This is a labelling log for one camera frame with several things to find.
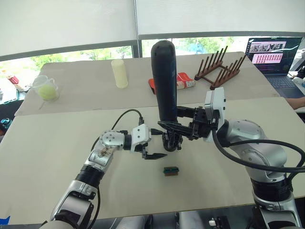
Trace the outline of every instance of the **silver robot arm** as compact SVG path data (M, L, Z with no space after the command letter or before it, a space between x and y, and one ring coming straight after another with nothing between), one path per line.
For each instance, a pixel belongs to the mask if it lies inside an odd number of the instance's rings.
M225 139L230 143L244 140L268 139L262 128L248 120L225 121L219 130L226 132ZM242 144L230 147L244 161L259 165L282 167L287 161L286 152L279 145ZM301 227L290 183L286 173L277 173L246 167L253 186L256 203L254 219L266 229L283 226Z
M147 155L145 146L151 140L151 129L142 124L134 128L130 135L127 132L107 130L101 134L94 145L89 157L85 161L80 173L70 183L68 189L55 206L50 222L42 229L85 229L88 226L94 199L98 192L100 180L104 176L116 150L140 151Z

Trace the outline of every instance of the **laptop screen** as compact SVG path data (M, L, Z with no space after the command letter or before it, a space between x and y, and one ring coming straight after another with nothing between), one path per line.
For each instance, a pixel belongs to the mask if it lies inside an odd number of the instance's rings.
M263 74L287 74L301 37L250 38L246 55Z

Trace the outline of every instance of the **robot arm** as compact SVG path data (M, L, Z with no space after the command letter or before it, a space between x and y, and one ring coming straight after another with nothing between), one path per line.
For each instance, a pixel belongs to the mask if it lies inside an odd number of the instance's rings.
M158 159L165 154L148 155L145 147L153 135L162 134L150 129L146 124L134 128L131 134L127 131L107 130L101 134L85 161L80 173L70 183L68 189L54 208L50 222L42 229L85 229L89 223L94 199L98 192L100 180L106 173L116 150L142 152L145 159Z
M287 155L279 145L242 144L231 146L232 143L244 140L268 139L262 128L248 120L224 119L225 99L223 88L216 88L207 93L204 108L177 107L179 117L193 118L189 126L176 122L161 121L158 124L166 130L186 136L190 140L203 138L212 139L212 129L217 129L217 139L223 147L230 148L243 160L257 165L284 167ZM257 204L254 217L264 229L299 226L299 219L291 183L286 173L271 172L246 167L253 185L253 197Z

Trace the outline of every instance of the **window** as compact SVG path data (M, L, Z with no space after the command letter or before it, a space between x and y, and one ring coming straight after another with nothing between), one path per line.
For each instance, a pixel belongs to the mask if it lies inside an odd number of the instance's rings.
M3 75L1 75L2 70L16 75L23 85L31 85L45 63L109 60L121 58L132 58L131 46L63 52L2 61L0 62L0 89L13 87L13 85L8 80L4 79Z
M176 47L176 55L214 53L228 45L227 52L245 52L250 37L196 37L167 39ZM152 46L160 40L143 40L143 57L151 56Z

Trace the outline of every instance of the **yellow cylinder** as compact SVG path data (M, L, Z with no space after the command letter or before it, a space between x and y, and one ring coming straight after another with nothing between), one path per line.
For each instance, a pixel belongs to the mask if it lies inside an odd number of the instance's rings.
M111 61L111 67L115 79L115 84L118 88L125 88L128 86L125 64L123 60Z

